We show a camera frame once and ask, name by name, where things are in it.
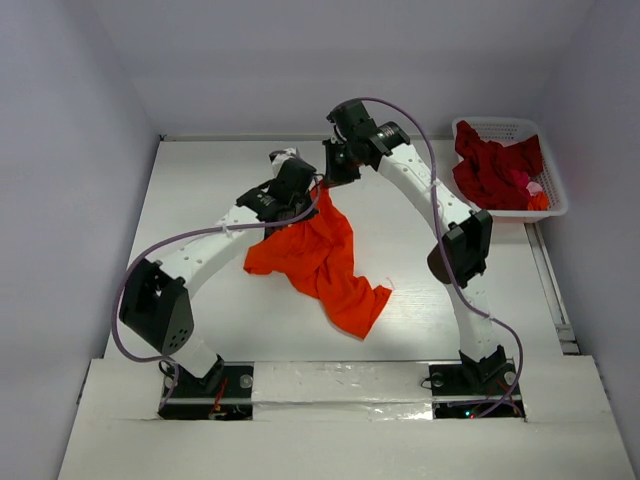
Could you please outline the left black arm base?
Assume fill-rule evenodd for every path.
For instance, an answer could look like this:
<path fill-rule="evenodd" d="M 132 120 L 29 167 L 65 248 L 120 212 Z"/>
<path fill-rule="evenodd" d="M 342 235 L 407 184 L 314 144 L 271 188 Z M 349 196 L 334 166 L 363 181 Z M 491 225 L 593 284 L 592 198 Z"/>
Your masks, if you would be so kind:
<path fill-rule="evenodd" d="M 173 367 L 159 363 L 164 375 L 161 393 L 163 406 L 158 415 L 164 420 L 245 421 L 253 418 L 252 388 L 254 364 L 231 362 L 224 366 L 221 380 L 210 393 L 196 379 L 179 368 L 174 390 Z"/>

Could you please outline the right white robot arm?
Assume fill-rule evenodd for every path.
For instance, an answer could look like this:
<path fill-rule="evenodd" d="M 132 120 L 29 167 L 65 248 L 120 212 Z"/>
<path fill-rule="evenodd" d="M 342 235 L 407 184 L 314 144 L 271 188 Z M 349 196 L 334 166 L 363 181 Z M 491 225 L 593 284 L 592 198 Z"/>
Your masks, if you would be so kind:
<path fill-rule="evenodd" d="M 506 364 L 489 315 L 483 275 L 493 219 L 461 201 L 436 175 L 435 156 L 421 158 L 395 122 L 378 125 L 360 99 L 336 106 L 327 120 L 335 138 L 323 142 L 329 187 L 360 178 L 368 166 L 394 185 L 432 229 L 437 244 L 428 267 L 445 285 L 459 330 L 460 379 L 470 391 L 491 386 Z"/>

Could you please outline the orange t shirt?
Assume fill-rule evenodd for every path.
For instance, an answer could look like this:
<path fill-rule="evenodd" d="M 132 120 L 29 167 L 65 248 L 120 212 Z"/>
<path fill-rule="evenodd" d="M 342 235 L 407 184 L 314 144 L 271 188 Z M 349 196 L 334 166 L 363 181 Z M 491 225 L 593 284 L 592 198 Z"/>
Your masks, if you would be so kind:
<path fill-rule="evenodd" d="M 363 340 L 391 297 L 355 274 L 354 232 L 347 217 L 322 187 L 312 195 L 318 213 L 251 247 L 244 270 L 251 275 L 285 275 L 300 293 L 319 301 L 328 320 L 343 333 Z"/>

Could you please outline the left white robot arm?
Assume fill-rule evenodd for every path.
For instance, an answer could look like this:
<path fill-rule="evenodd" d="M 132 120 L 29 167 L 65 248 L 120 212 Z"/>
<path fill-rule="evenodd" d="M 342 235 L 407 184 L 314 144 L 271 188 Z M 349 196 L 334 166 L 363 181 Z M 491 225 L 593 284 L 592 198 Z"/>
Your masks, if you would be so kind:
<path fill-rule="evenodd" d="M 135 261 L 127 275 L 116 321 L 126 325 L 163 360 L 178 364 L 195 392 L 209 395 L 221 383 L 224 361 L 195 331 L 191 300 L 240 253 L 292 223 L 317 213 L 316 169 L 284 152 L 272 162 L 275 177 L 246 191 L 213 227 L 193 235 L 176 251 Z"/>

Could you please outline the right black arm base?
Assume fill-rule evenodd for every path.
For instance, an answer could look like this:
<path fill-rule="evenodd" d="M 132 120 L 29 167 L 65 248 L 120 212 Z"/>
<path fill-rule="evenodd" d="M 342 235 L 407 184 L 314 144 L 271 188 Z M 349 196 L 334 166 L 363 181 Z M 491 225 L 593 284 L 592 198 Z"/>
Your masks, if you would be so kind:
<path fill-rule="evenodd" d="M 471 380 L 470 376 L 465 375 L 462 364 L 444 363 L 431 364 L 420 386 L 431 392 L 435 419 L 470 420 L 494 405 L 497 407 L 486 418 L 524 419 L 525 407 L 518 386 L 503 403 L 498 403 L 511 388 L 514 379 L 515 366 L 512 361 L 508 361 L 486 381 Z"/>

